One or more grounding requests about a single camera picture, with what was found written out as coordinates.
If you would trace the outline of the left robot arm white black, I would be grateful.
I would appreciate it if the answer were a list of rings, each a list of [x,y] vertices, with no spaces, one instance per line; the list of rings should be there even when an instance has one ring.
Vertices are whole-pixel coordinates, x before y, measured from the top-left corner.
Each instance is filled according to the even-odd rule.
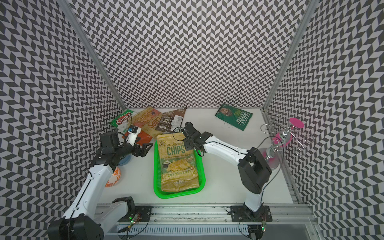
[[[50,240],[102,240],[123,217],[134,213],[132,197],[115,199],[108,209],[95,215],[99,199],[120,161],[126,156],[145,157],[152,143],[137,144],[141,128],[130,126],[128,135],[114,131],[101,135],[101,146],[94,157],[87,178],[71,206],[63,216],[50,223]]]

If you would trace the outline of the orange Chips bag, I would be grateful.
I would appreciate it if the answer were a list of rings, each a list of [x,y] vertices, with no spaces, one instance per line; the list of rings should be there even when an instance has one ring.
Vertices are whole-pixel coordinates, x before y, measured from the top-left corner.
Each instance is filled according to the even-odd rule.
[[[132,124],[141,128],[142,131],[151,136],[153,139],[156,139],[158,135],[164,133],[164,131],[157,130],[162,116],[163,114],[158,110],[152,107],[147,107],[133,117]]]

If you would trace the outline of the green Real chips bag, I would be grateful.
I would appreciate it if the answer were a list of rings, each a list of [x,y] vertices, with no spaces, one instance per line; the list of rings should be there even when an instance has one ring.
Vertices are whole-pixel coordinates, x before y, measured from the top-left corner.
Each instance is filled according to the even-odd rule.
[[[253,113],[232,107],[227,104],[222,104],[216,112],[215,116],[218,119],[230,124],[231,126],[244,131],[250,119],[252,118]]]

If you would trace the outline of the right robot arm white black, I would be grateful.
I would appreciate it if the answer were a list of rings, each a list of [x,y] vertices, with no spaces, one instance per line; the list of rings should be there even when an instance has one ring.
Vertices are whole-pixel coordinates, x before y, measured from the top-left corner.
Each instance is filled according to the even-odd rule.
[[[247,190],[245,215],[252,220],[263,217],[267,210],[263,202],[265,190],[281,171],[277,170],[272,175],[268,160],[276,156],[278,148],[284,147],[284,143],[278,140],[279,143],[272,144],[264,156],[259,148],[241,149],[219,140],[209,132],[200,133],[191,122],[181,128],[181,133],[185,136],[183,143],[186,150],[195,150],[201,157],[205,154],[218,156],[238,168],[241,182]]]

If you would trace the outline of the green plastic basket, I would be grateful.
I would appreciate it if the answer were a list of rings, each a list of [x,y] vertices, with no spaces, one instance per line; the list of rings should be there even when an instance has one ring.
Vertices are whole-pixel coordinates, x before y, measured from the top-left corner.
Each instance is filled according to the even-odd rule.
[[[195,158],[196,158],[196,165],[197,165],[197,172],[199,174],[199,184],[200,186],[195,189],[189,189],[185,191],[181,191],[178,193],[168,193],[161,190],[161,163],[160,163],[160,157],[159,157],[159,150],[158,150],[158,143],[154,143],[154,180],[153,180],[153,189],[156,196],[160,199],[172,199],[172,198],[178,198],[188,195],[193,195],[201,192],[205,185],[206,185],[206,176],[205,176],[205,170],[203,165],[203,159],[201,156],[199,156],[199,151],[194,151]]]

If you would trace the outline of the brown dark snack bag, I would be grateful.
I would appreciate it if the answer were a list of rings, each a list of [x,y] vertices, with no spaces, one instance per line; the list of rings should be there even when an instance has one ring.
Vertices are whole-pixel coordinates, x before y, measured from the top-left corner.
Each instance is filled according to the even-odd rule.
[[[156,127],[157,131],[177,133],[182,128],[186,108],[163,113]]]

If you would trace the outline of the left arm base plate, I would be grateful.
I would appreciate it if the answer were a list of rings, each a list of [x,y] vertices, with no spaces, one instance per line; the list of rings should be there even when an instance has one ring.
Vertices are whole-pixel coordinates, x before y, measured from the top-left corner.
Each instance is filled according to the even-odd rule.
[[[119,223],[133,223],[143,222],[148,223],[151,219],[152,206],[136,206],[135,210],[126,214],[118,222]]]

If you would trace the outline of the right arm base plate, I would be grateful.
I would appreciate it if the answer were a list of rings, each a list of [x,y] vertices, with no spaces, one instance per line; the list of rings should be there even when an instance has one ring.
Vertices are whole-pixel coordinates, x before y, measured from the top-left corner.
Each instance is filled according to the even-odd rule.
[[[253,212],[245,205],[230,206],[229,213],[231,215],[232,222],[248,221],[261,223],[265,221],[267,223],[270,223],[273,221],[272,213],[270,211],[269,206],[264,205],[261,205],[256,212]]]

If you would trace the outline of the yellow green Chips bag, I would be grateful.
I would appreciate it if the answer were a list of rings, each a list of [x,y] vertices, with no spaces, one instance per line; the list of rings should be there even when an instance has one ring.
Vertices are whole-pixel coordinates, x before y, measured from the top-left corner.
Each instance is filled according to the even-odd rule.
[[[196,158],[187,150],[183,133],[157,136],[161,170],[161,191],[178,193],[200,186]]]

